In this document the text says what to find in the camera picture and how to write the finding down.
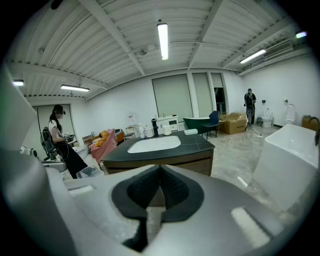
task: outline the faucet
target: faucet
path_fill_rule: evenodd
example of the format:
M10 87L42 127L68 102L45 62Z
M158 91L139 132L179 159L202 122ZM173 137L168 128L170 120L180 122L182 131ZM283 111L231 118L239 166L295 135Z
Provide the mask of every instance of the faucet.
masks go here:
M312 119L315 119L315 120L318 121L318 131L315 132L315 137L314 137L314 143L315 143L316 146L318 146L318 143L319 143L319 135L320 135L320 121L319 121L318 118L316 118L316 117L314 116L314 117L311 117L311 118L310 118L310 120L309 120L308 123L310 123L310 121L311 121Z

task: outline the blue chair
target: blue chair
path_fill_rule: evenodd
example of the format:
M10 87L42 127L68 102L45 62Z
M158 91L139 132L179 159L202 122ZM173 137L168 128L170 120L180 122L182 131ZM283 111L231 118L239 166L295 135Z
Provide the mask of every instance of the blue chair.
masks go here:
M217 137L217 126L219 125L219 116L220 112L219 111L213 111L210 115L210 123L203 124L202 126L207 127L207 128L212 128L215 127L215 137Z

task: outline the black shirt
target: black shirt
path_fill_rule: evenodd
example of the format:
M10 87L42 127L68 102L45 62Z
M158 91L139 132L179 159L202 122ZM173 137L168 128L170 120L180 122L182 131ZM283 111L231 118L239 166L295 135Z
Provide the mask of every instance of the black shirt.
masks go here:
M255 101L257 98L256 98L256 95L254 95L253 93L251 93L251 98L252 98L252 100L253 101ZM244 101L245 101L245 104L247 104L248 106L251 106L251 103L250 102L248 102L247 101L247 97L249 97L248 96L248 94L246 93L245 95L244 95Z

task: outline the pink sofa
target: pink sofa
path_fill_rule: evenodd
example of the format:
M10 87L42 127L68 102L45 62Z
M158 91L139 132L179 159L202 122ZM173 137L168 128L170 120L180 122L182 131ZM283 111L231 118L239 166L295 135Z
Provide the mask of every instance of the pink sofa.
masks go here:
M91 144L91 155L96 160L98 164L101 163L101 159L104 158L109 152L114 150L117 145L115 142L115 129L108 129L106 132L109 134L105 143L102 146L94 147L94 144Z

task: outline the ceiling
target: ceiling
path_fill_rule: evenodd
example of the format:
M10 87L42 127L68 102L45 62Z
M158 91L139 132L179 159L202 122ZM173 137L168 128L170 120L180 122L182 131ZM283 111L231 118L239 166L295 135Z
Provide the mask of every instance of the ceiling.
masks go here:
M168 24L168 60L158 47L159 20ZM245 55L294 38L297 30L270 0L63 0L28 20L6 62L13 78L24 80L26 97L90 99L163 71L243 71ZM71 94L62 84L90 91Z

